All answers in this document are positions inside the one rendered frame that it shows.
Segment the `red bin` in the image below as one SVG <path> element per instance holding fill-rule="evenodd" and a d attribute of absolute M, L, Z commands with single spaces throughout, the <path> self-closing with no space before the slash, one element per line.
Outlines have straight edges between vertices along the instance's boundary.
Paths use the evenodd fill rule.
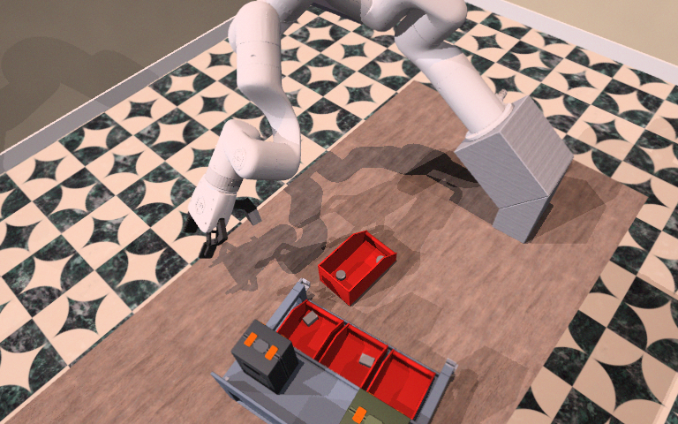
<path fill-rule="evenodd" d="M 387 351 L 387 344 L 348 323 L 335 335 L 319 363 L 366 390 Z M 375 358 L 371 368 L 358 363 L 362 353 Z"/>
<path fill-rule="evenodd" d="M 312 310 L 319 319 L 308 327 L 303 318 Z M 276 332 L 287 337 L 294 347 L 319 362 L 335 335 L 343 327 L 344 320 L 307 299 L 290 311 Z"/>
<path fill-rule="evenodd" d="M 392 349 L 367 392 L 413 420 L 435 374 Z"/>
<path fill-rule="evenodd" d="M 378 263 L 378 256 L 384 256 Z M 353 233 L 319 265 L 320 280 L 349 306 L 394 262 L 396 253 L 367 231 Z M 343 270 L 345 279 L 336 272 Z"/>

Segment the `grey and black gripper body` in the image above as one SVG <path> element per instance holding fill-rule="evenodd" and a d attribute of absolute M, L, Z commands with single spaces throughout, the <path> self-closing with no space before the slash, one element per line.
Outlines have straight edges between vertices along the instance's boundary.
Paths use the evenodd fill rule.
<path fill-rule="evenodd" d="M 238 190 L 229 192 L 219 189 L 208 183 L 204 176 L 192 195 L 188 210 L 200 229 L 207 233 L 217 227 L 220 218 L 225 219 L 227 226 Z"/>

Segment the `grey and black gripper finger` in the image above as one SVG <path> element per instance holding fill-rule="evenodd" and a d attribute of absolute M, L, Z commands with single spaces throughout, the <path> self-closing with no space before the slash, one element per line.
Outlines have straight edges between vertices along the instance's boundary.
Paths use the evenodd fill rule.
<path fill-rule="evenodd" d="M 198 255 L 200 259 L 212 258 L 217 246 L 223 244 L 223 242 L 225 242 L 228 239 L 224 218 L 219 219 L 217 227 L 216 231 L 207 232 L 206 242 L 203 243 L 202 248 L 200 249 L 200 253 Z M 211 233 L 215 233 L 215 238 L 211 239 Z"/>
<path fill-rule="evenodd" d="M 198 230 L 198 227 L 199 226 L 195 223 L 191 214 L 188 211 L 188 217 L 186 219 L 185 226 L 183 228 L 183 232 L 195 233 Z"/>

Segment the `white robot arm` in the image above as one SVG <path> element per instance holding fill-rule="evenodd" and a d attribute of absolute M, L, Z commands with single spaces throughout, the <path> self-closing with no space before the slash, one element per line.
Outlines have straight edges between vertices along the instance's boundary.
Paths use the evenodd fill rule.
<path fill-rule="evenodd" d="M 237 86 L 266 115 L 274 142 L 260 140 L 258 129 L 245 121 L 229 120 L 205 174 L 212 186 L 235 192 L 244 179 L 283 181 L 298 172 L 301 132 L 283 90 L 281 36 L 314 1 L 257 0 L 243 6 L 232 21 L 229 42 L 237 54 Z M 512 104 L 503 102 L 508 92 L 494 94 L 467 56 L 443 42 L 467 18 L 464 0 L 326 1 L 378 32 L 402 19 L 395 30 L 396 47 L 462 121 L 467 141 L 488 134 L 512 112 Z"/>

